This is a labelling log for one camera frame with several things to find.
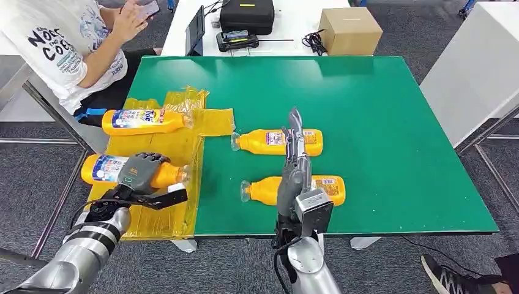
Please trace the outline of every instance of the cardboard box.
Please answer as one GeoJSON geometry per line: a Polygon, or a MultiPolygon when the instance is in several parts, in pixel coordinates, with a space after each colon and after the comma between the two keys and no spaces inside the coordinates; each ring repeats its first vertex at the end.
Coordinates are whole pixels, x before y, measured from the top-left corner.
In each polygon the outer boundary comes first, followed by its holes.
{"type": "Polygon", "coordinates": [[[382,35],[366,7],[323,9],[320,29],[328,55],[373,55],[382,35]]]}

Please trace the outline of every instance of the smartphone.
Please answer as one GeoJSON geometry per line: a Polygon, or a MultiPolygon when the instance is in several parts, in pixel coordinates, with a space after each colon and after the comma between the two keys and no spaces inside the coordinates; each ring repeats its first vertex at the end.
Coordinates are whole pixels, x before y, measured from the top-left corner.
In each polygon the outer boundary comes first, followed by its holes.
{"type": "Polygon", "coordinates": [[[141,13],[139,14],[139,18],[146,17],[146,19],[148,19],[148,18],[154,16],[155,14],[157,14],[157,12],[159,12],[159,10],[160,10],[160,7],[157,4],[157,0],[153,0],[150,3],[143,6],[141,13]]]}

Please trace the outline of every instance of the gray carpet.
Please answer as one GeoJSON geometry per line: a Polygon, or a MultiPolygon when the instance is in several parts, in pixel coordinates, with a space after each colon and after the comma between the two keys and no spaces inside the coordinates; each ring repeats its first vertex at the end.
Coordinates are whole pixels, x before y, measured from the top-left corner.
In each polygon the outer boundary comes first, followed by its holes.
{"type": "MultiPolygon", "coordinates": [[[[123,0],[104,0],[115,7],[123,0]]],[[[126,49],[160,47],[172,14],[165,9],[145,33],[126,44],[126,49]]],[[[461,21],[460,1],[382,2],[368,8],[384,30],[377,55],[404,56],[420,82],[434,64],[461,21]]],[[[519,122],[503,130],[519,134],[519,122]]],[[[44,128],[0,125],[2,137],[66,137],[54,125],[44,128]]],[[[489,141],[484,148],[511,189],[519,195],[515,176],[519,144],[489,141]]],[[[0,147],[0,247],[28,254],[47,221],[47,215],[72,170],[79,150],[74,147],[0,147]],[[24,216],[22,212],[30,211],[24,216]]],[[[501,233],[491,236],[415,236],[455,257],[462,265],[481,273],[499,273],[493,259],[518,252],[518,214],[511,208],[497,182],[475,150],[461,161],[478,188],[501,233]]],[[[56,228],[42,252],[49,259],[56,252],[72,211],[84,203],[89,186],[78,180],[65,203],[56,228]]],[[[355,251],[349,238],[327,238],[326,259],[344,293],[434,293],[419,263],[423,253],[464,271],[435,252],[413,246],[403,238],[383,238],[371,247],[355,251]]],[[[281,293],[272,270],[272,254],[266,239],[201,240],[198,250],[185,254],[167,241],[123,242],[100,273],[91,293],[281,293]]],[[[34,270],[0,261],[0,290],[26,279],[34,270]]]]}

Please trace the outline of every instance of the yellow plastic sheet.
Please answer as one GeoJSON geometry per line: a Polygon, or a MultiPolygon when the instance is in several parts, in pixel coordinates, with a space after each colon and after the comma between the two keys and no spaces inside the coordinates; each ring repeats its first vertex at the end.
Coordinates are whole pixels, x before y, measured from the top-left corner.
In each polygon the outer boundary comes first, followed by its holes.
{"type": "MultiPolygon", "coordinates": [[[[168,92],[164,108],[193,113],[193,128],[178,129],[168,134],[147,134],[110,137],[106,153],[115,156],[131,156],[138,152],[157,152],[168,156],[175,166],[190,165],[190,180],[186,185],[187,202],[156,211],[142,206],[130,208],[132,224],[122,239],[154,240],[182,239],[193,236],[196,208],[200,194],[203,166],[204,136],[230,135],[234,130],[233,110],[205,110],[209,92],[187,87],[185,91],[168,92]]],[[[129,98],[125,109],[160,108],[155,99],[129,98]]],[[[99,199],[113,184],[95,184],[88,200],[99,199]]]]}

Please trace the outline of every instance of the blue strap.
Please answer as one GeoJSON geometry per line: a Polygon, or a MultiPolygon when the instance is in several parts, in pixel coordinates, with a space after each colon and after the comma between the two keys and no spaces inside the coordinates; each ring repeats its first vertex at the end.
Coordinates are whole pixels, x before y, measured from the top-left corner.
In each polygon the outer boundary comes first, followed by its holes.
{"type": "Polygon", "coordinates": [[[104,115],[106,111],[106,108],[87,108],[86,115],[104,115]]]}
{"type": "Polygon", "coordinates": [[[89,115],[104,115],[107,110],[106,108],[87,108],[86,113],[80,113],[74,116],[74,118],[79,121],[81,118],[87,118],[89,115]]]}
{"type": "Polygon", "coordinates": [[[81,118],[86,118],[88,117],[88,115],[84,114],[84,113],[81,113],[79,115],[76,115],[74,116],[74,118],[77,120],[77,121],[80,121],[81,118]]]}

